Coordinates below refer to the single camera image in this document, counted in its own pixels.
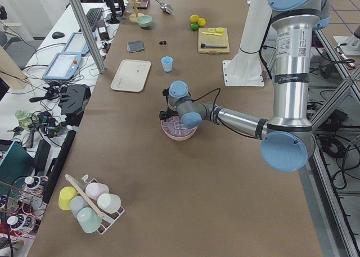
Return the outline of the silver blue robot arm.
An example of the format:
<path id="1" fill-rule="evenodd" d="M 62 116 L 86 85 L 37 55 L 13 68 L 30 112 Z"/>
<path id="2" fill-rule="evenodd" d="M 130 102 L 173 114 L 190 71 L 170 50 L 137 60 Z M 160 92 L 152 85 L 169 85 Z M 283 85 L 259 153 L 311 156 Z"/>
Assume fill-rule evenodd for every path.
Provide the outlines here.
<path id="1" fill-rule="evenodd" d="M 314 151 L 307 119 L 312 33 L 330 19 L 330 0 L 251 0 L 238 54 L 223 65 L 227 86 L 256 86 L 262 81 L 260 50 L 268 28 L 276 35 L 273 116 L 260 119 L 215 103 L 196 103 L 185 82 L 163 91 L 168 108 L 161 120 L 178 116 L 188 128 L 208 120 L 261 140 L 264 161 L 281 172 L 302 168 Z"/>

